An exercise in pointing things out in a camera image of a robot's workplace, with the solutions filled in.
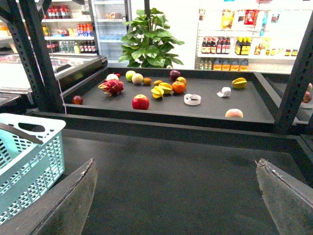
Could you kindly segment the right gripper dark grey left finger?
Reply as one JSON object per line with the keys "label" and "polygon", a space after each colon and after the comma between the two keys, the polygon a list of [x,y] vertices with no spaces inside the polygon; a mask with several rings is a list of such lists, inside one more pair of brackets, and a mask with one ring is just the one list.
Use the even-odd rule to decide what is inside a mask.
{"label": "right gripper dark grey left finger", "polygon": [[2,235],[80,235],[91,208],[98,170],[88,160],[30,207],[0,227]]}

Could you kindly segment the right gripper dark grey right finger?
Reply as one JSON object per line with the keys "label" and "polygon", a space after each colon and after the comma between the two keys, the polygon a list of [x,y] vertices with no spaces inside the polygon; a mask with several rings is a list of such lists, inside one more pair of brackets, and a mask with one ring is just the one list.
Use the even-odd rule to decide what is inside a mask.
{"label": "right gripper dark grey right finger", "polygon": [[313,189],[265,159],[256,175],[263,201],[281,235],[313,233]]}

